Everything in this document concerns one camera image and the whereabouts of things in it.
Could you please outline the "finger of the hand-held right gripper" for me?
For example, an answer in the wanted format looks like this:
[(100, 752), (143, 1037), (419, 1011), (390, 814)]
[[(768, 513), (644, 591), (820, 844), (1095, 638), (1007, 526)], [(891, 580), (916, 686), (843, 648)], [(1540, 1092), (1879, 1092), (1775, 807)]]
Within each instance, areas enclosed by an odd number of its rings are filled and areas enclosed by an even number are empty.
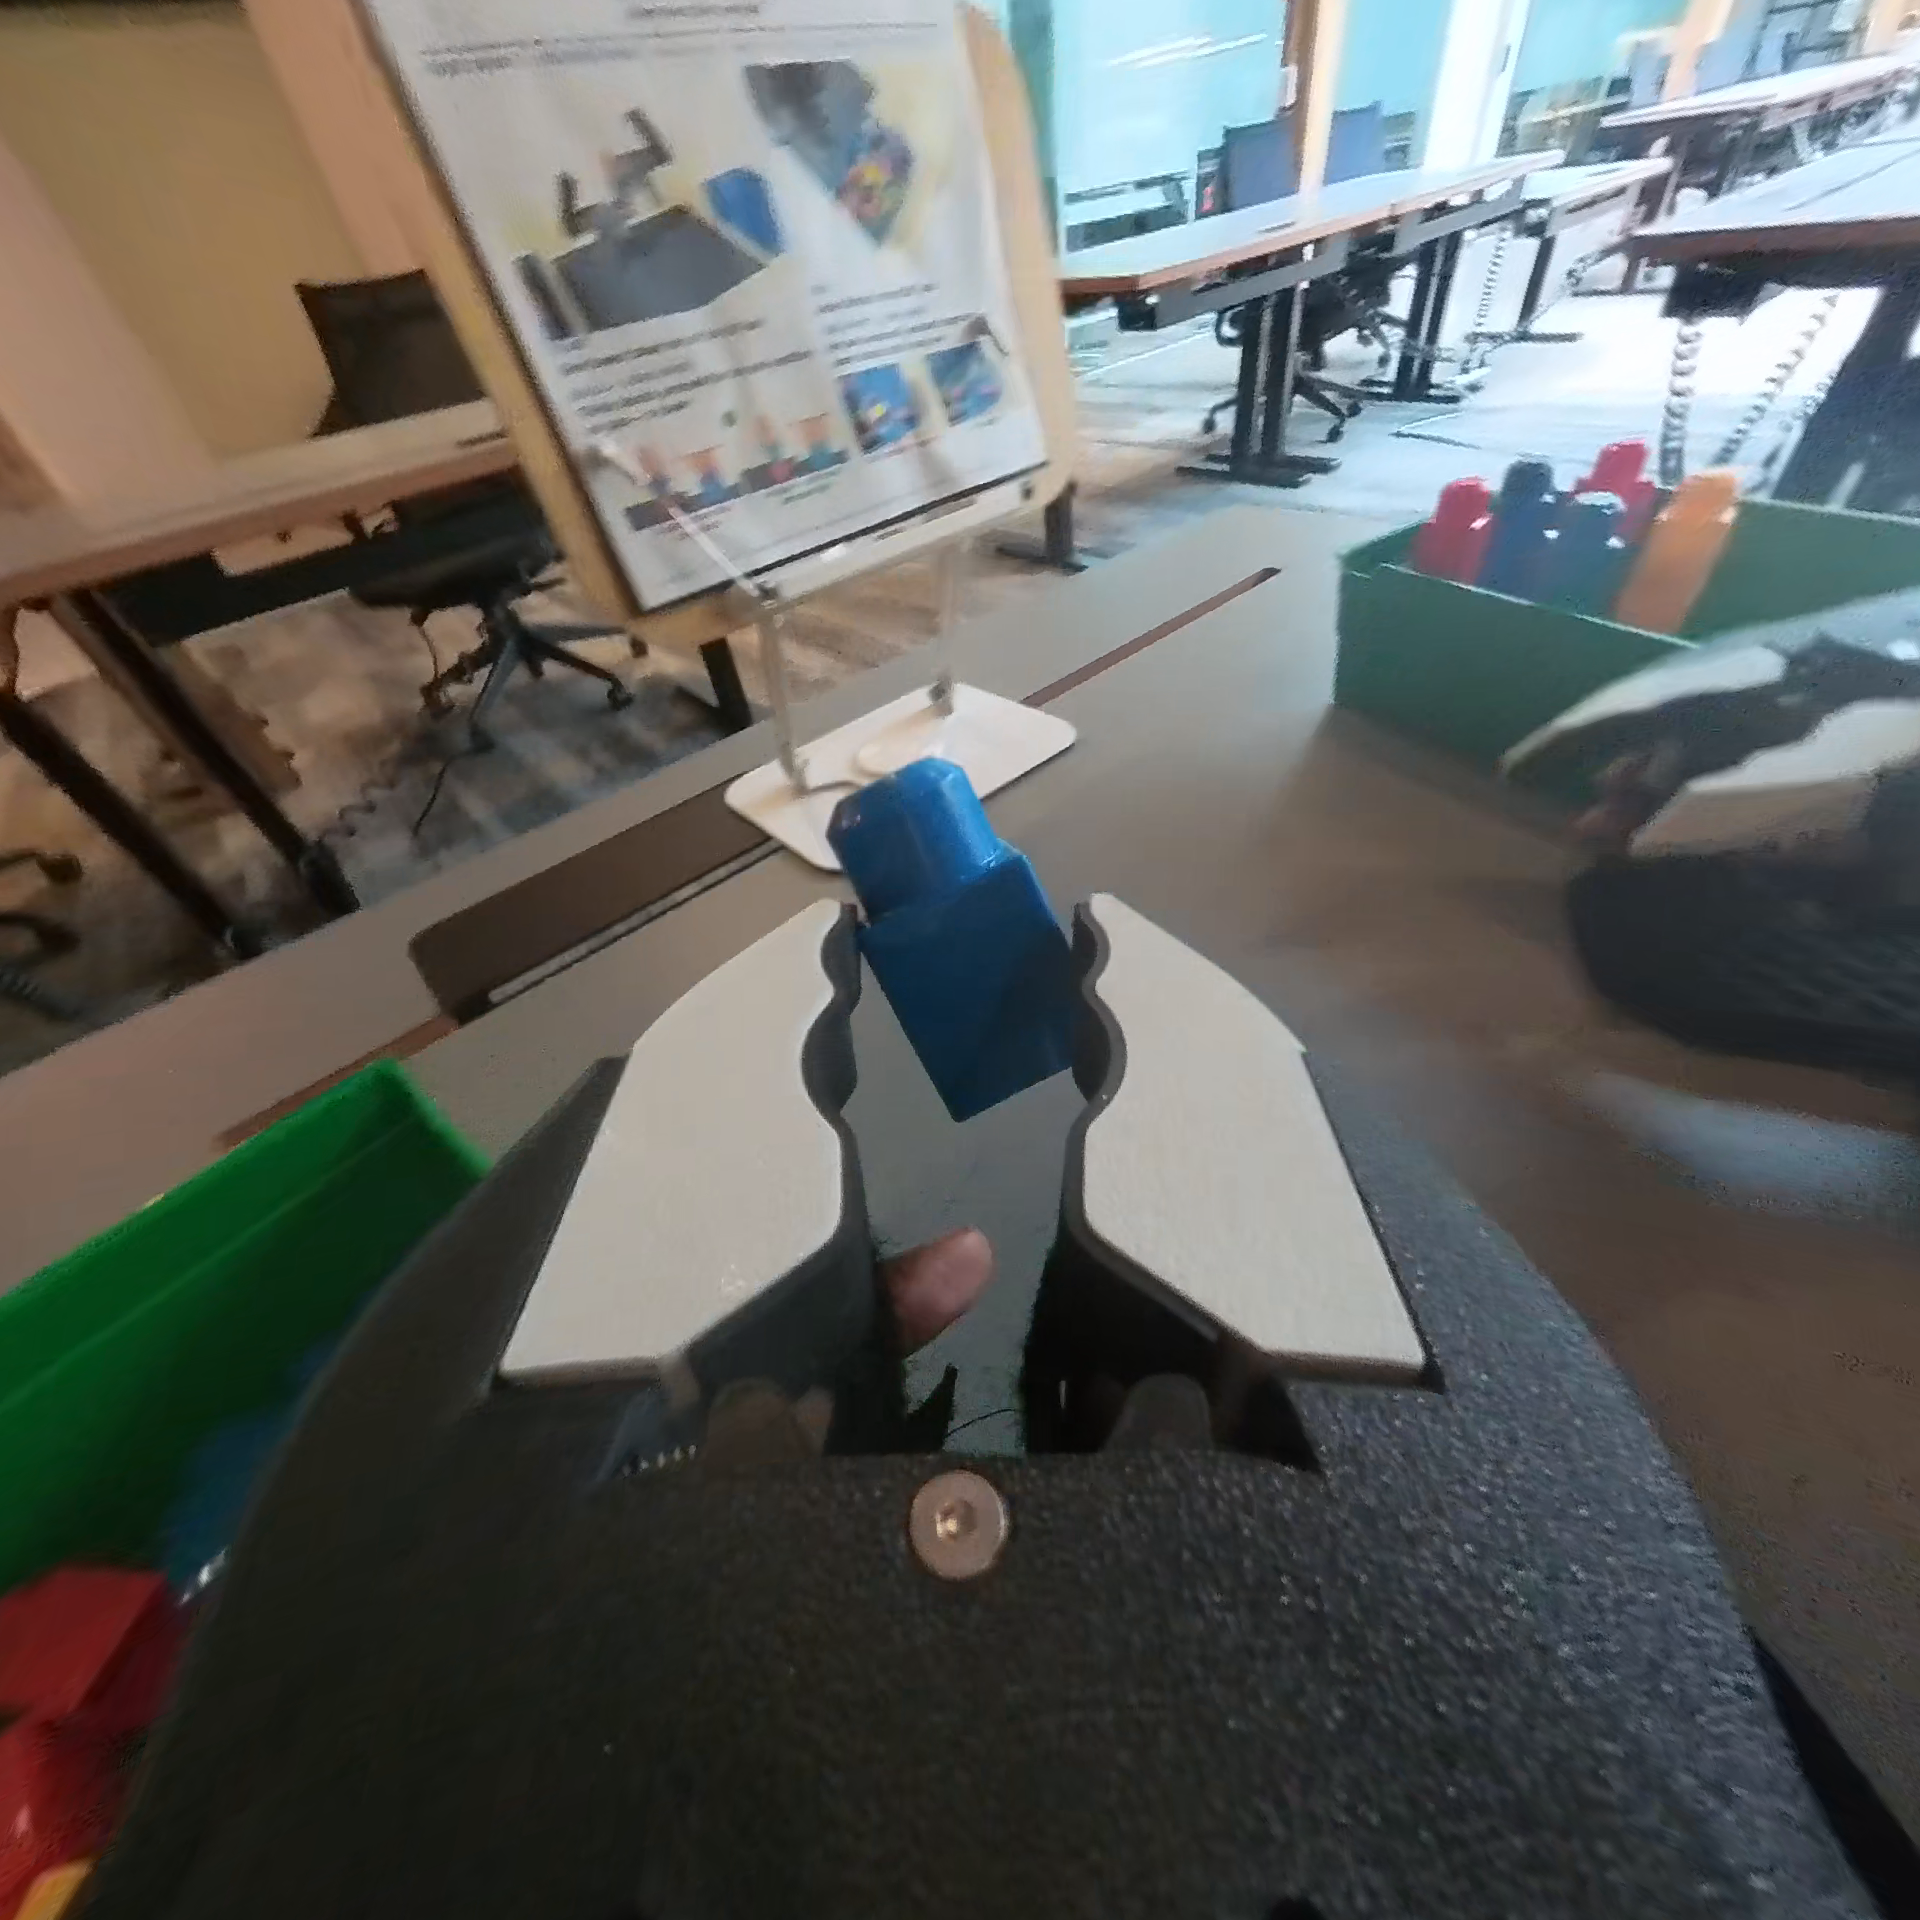
[(1666, 761), (1720, 772), (1858, 703), (1914, 702), (1918, 589), (1882, 591), (1689, 645), (1530, 731), (1502, 777), (1602, 777)]
[(1883, 783), (1916, 764), (1916, 700), (1851, 703), (1796, 740), (1682, 782), (1626, 849), (1650, 859), (1840, 847), (1866, 828)]

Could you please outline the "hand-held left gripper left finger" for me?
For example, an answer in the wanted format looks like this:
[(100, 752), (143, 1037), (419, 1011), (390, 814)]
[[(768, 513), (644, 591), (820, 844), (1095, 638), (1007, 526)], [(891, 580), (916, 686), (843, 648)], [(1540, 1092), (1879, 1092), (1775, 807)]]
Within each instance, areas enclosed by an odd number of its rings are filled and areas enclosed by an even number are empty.
[(705, 1372), (803, 1276), (870, 1251), (846, 1109), (851, 905), (812, 902), (631, 1047), (499, 1358), (514, 1384)]

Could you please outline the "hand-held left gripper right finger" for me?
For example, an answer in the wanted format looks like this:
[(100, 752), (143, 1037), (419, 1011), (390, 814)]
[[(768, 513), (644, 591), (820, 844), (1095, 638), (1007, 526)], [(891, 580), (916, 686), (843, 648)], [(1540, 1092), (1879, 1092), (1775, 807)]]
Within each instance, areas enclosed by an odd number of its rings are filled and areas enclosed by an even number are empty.
[(1064, 1227), (1272, 1376), (1419, 1383), (1428, 1350), (1308, 1065), (1230, 972), (1115, 894), (1072, 911)]

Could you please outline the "orange mega block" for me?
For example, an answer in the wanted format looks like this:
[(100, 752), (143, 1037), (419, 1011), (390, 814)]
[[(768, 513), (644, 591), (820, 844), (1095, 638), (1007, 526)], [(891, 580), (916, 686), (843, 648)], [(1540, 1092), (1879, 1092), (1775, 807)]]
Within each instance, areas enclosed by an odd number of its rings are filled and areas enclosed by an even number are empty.
[(1641, 633), (1679, 635), (1722, 561), (1739, 507), (1738, 468), (1707, 468), (1680, 479), (1649, 523), (1611, 620)]

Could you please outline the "green plastic bin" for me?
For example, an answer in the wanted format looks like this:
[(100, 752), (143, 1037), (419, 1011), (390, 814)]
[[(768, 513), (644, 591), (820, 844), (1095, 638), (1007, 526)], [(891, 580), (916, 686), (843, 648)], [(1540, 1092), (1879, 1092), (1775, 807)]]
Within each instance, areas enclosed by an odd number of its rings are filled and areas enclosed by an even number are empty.
[(1448, 582), (1414, 528), (1338, 560), (1335, 707), (1490, 775), (1504, 752), (1633, 671), (1729, 633), (1918, 584), (1918, 518), (1748, 497), (1679, 635)]
[(59, 1566), (163, 1574), (193, 1447), (346, 1336), (487, 1169), (380, 1063), (6, 1293), (6, 1590)]

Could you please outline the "person's left hand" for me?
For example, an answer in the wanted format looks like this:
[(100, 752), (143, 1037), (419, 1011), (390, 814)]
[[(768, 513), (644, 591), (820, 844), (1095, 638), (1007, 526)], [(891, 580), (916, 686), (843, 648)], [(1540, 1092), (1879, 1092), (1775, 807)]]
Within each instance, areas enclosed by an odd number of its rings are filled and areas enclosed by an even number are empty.
[(980, 1227), (944, 1232), (879, 1264), (902, 1355), (923, 1350), (962, 1321), (998, 1283), (998, 1254)]

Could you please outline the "black quilted wrist rest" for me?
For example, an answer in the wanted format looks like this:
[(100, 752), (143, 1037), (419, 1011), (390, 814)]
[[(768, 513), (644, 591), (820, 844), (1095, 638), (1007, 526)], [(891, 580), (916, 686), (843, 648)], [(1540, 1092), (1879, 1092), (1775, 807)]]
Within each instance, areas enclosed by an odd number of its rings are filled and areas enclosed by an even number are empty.
[(1670, 1039), (1916, 1085), (1918, 916), (1860, 868), (1609, 856), (1567, 886), (1594, 991)]

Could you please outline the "brown top office desk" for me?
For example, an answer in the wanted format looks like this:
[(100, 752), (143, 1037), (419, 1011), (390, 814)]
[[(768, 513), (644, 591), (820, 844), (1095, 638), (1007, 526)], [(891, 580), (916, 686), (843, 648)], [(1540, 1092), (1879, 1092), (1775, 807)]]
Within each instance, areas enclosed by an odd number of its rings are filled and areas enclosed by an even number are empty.
[(1688, 468), (1698, 339), (1764, 296), (1868, 289), (1874, 303), (1816, 397), (1770, 496), (1903, 518), (1918, 502), (1918, 140), (1887, 134), (1673, 213), (1630, 244), (1670, 269), (1675, 324), (1657, 472)]
[[(1209, 219), (1068, 254), (1058, 285), (1068, 313), (1112, 305), (1121, 332), (1164, 332), (1190, 319), (1236, 317), (1239, 371), (1232, 432), (1190, 475), (1252, 489), (1300, 489), (1338, 468), (1338, 444), (1367, 400), (1436, 395), (1433, 361), (1466, 243), (1510, 228), (1526, 184), (1556, 166), (1559, 151), (1463, 166), (1358, 175)], [(1370, 317), (1367, 296), (1414, 271), (1392, 376), (1371, 376), (1344, 400), (1321, 447), (1290, 446), (1290, 413), (1310, 376), (1308, 303), (1338, 296)]]

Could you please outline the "pale top office desk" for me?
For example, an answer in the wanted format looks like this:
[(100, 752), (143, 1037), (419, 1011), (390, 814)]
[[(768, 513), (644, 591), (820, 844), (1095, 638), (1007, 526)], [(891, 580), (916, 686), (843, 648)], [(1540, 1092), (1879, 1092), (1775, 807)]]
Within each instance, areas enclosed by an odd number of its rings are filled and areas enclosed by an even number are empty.
[(590, 455), (569, 451), (529, 411), (489, 400), (272, 447), (154, 484), (121, 501), (56, 502), (6, 513), (6, 742), (161, 886), (216, 950), (252, 958), (264, 936), (225, 902), (174, 845), (52, 723), (17, 691), (17, 624), (27, 611), (70, 617), (103, 653), (103, 677), (121, 675), (123, 700), (144, 710), (183, 756), (243, 812), (329, 919), (358, 908), (332, 853), (304, 837), (272, 791), (220, 731), (131, 621), (95, 611), (100, 588), (127, 576), (198, 560), (250, 540), (287, 537), (456, 487), (519, 472), (587, 582), (594, 528), (586, 504)]

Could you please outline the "instruction sheet on stand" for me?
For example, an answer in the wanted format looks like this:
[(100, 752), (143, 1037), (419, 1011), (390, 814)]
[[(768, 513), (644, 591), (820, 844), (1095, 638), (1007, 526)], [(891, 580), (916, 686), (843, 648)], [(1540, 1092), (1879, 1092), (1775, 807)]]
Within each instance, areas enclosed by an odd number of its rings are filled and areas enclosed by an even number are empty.
[(1072, 375), (976, 5), (248, 5), (594, 611), (692, 645), (1048, 507)]

